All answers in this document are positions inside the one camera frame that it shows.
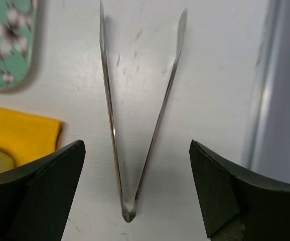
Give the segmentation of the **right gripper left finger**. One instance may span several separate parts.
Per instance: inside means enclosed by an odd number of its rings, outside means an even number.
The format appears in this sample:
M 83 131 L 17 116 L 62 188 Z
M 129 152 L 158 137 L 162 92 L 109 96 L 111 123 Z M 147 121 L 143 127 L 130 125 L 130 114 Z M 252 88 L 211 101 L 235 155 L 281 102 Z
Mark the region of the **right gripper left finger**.
M 0 240 L 61 240 L 85 154 L 76 140 L 0 173 Z

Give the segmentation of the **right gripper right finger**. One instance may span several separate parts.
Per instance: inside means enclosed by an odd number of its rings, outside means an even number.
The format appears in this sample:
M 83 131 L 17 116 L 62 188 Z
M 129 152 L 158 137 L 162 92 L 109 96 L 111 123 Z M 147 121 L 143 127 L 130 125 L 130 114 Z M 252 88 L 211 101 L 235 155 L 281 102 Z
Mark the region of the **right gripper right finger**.
M 237 165 L 197 141 L 190 161 L 210 240 L 290 240 L 290 184 Z

